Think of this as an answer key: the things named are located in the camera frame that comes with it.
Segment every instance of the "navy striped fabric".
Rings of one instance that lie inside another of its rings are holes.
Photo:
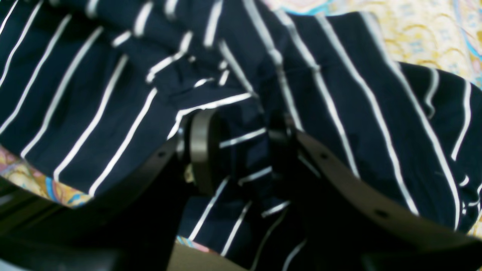
[[[459,231],[479,215],[480,89],[390,60],[369,14],[2,0],[0,19],[0,144],[56,181],[98,195],[183,115],[219,108],[227,177],[189,201],[179,234],[246,268],[311,268],[296,213],[271,189],[265,124],[277,109],[412,213]]]

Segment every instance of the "patterned bedsheet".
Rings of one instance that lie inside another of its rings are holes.
[[[265,1],[304,15],[370,11],[377,16],[386,48],[395,60],[446,70],[482,87],[482,0]],[[65,206],[75,207],[90,200],[90,196],[54,182],[1,146],[0,176]],[[480,219],[469,234],[482,238]],[[182,237],[177,242],[209,251]]]

